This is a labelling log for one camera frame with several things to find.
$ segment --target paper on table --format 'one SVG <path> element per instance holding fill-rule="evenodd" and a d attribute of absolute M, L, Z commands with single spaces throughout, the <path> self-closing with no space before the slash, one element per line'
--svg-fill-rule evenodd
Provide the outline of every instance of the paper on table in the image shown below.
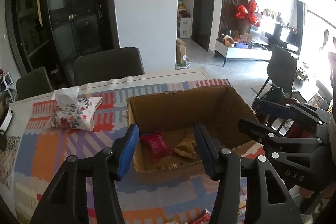
<path fill-rule="evenodd" d="M 60 89 L 55 92 L 55 99 L 57 106 L 65 109 L 66 105 L 78 105 L 79 87 L 73 86 L 71 88 Z"/>

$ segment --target tablecloth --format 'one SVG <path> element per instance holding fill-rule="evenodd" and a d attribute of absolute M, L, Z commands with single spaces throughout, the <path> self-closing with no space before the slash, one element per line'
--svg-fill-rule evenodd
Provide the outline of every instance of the tablecloth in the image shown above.
<path fill-rule="evenodd" d="M 17 149 L 13 182 L 16 216 L 21 223 L 29 223 L 49 182 L 69 155 L 78 158 L 94 156 L 124 136 L 127 130 L 126 99 L 170 90 L 188 90 L 199 86 L 229 85 L 224 79 L 190 81 L 174 84 L 139 86 L 110 90 L 89 96 L 103 98 L 94 115 L 92 132 L 65 128 L 46 128 L 46 122 L 56 107 L 56 101 L 33 104 L 32 115 Z M 259 155 L 259 147 L 251 149 L 251 157 Z M 246 178 L 241 180 L 239 223 L 243 223 L 246 206 Z M 195 219 L 206 208 L 212 211 L 218 182 L 206 175 L 167 183 L 143 185 L 132 166 L 125 178 L 115 182 L 120 207 L 127 224 L 163 224 L 169 219 L 185 223 Z M 96 223 L 93 204 L 92 179 L 87 178 L 87 203 L 90 223 Z"/>

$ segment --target red heart balloon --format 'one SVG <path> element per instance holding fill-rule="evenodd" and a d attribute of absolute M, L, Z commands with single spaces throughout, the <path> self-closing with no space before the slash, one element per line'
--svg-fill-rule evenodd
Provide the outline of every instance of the red heart balloon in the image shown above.
<path fill-rule="evenodd" d="M 239 5 L 237 7 L 237 11 L 238 11 L 238 13 L 236 14 L 236 17 L 238 19 L 244 19 L 248 14 L 248 11 L 247 11 L 247 9 L 244 5 Z"/>
<path fill-rule="evenodd" d="M 244 19 L 246 17 L 245 14 L 242 14 L 242 13 L 236 13 L 236 18 L 238 19 Z"/>
<path fill-rule="evenodd" d="M 253 13 L 249 13 L 247 15 L 247 19 L 249 20 L 249 22 L 254 25 L 254 26 L 257 26 L 257 27 L 260 27 L 260 20 L 259 18 L 254 15 Z"/>
<path fill-rule="evenodd" d="M 247 7 L 248 7 L 249 13 L 253 13 L 253 12 L 257 13 L 259 11 L 257 2 L 255 0 L 250 0 Z"/>

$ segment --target black chair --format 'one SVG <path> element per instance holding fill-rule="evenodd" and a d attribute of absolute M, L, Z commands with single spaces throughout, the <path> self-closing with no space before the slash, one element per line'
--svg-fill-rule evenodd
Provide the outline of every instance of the black chair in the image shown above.
<path fill-rule="evenodd" d="M 16 81 L 18 100 L 53 92 L 45 67 L 39 67 Z"/>
<path fill-rule="evenodd" d="M 272 47 L 272 56 L 267 66 L 268 78 L 258 92 L 255 100 L 259 97 L 268 81 L 272 81 L 272 87 L 282 88 L 291 98 L 293 94 L 300 93 L 293 88 L 293 82 L 296 77 L 297 60 L 289 52 L 274 44 Z"/>
<path fill-rule="evenodd" d="M 75 85 L 85 85 L 114 78 L 145 74 L 140 52 L 135 47 L 125 47 L 92 53 L 73 63 Z"/>

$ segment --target window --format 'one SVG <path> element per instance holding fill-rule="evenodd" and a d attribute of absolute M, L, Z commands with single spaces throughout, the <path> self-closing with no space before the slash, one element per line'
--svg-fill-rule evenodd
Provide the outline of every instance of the window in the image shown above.
<path fill-rule="evenodd" d="M 329 37 L 323 47 L 325 31 L 328 29 Z M 336 29 L 318 16 L 308 12 L 303 28 L 302 48 L 298 67 L 306 63 L 305 69 L 310 80 L 320 80 L 325 87 L 332 92 L 330 84 L 329 52 L 335 52 L 334 37 Z"/>

